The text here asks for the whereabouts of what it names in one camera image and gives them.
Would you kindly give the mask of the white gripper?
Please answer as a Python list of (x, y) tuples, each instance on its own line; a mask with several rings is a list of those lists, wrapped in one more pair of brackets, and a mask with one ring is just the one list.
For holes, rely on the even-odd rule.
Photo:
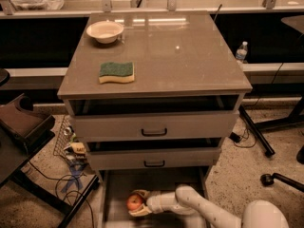
[(129, 211), (132, 217), (143, 217), (151, 213), (163, 213), (162, 207), (162, 192), (161, 191), (147, 191), (143, 189), (133, 190), (130, 194), (131, 197), (139, 198), (145, 204), (142, 204), (138, 209)]

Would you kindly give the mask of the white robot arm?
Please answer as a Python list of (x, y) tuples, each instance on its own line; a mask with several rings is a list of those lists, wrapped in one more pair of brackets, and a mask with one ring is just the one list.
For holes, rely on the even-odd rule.
[(214, 228), (289, 228), (283, 213), (269, 201), (250, 202), (242, 218), (238, 218), (187, 184), (169, 192), (134, 190), (127, 198), (126, 207), (132, 217), (164, 212), (186, 216), (198, 213)]

